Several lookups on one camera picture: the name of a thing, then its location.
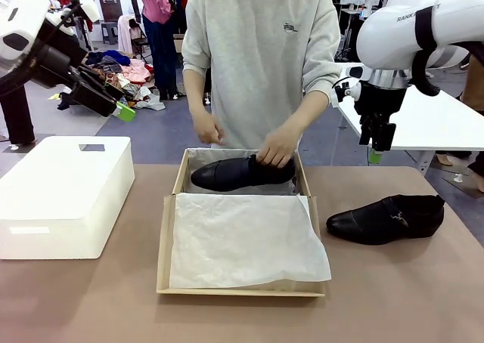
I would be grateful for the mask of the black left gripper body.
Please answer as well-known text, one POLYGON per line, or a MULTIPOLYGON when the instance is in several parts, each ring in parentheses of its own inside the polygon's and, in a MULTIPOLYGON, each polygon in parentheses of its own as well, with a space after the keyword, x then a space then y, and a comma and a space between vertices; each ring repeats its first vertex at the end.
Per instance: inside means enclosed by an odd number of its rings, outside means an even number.
POLYGON ((46 43, 37 56, 39 66, 32 81, 45 88, 53 88, 57 85, 72 88, 79 78, 76 70, 87 55, 87 50, 79 44, 75 33, 67 34, 62 29, 58 29, 47 40, 54 29, 52 22, 44 20, 36 37, 35 45, 41 41, 46 43))

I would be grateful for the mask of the person's right hand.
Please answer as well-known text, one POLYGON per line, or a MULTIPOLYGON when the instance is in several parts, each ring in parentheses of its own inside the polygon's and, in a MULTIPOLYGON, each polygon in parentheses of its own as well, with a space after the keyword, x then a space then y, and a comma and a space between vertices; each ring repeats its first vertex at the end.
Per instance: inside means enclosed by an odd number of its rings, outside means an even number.
POLYGON ((194 130, 202 143, 218 145, 224 143, 225 133, 211 113, 205 109, 192 110, 191 117, 194 130))

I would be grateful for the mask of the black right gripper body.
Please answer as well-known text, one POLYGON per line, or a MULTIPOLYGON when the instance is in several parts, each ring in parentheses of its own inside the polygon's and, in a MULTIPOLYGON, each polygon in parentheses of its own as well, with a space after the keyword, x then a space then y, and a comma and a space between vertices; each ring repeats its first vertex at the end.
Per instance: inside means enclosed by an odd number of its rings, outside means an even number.
POLYGON ((388 122, 392 114, 400 111, 406 88, 385 89, 368 82, 359 82, 359 99, 355 101, 355 111, 360 116, 360 123, 373 117, 380 117, 388 122))

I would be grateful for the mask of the person's left hand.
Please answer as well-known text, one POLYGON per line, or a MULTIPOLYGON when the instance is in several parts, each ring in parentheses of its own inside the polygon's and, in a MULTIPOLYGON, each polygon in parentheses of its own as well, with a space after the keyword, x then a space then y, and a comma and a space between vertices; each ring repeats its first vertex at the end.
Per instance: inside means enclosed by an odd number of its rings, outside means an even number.
POLYGON ((279 128, 265 139, 256 160, 263 165, 283 168, 292 158, 298 141, 299 135, 293 130, 279 128))

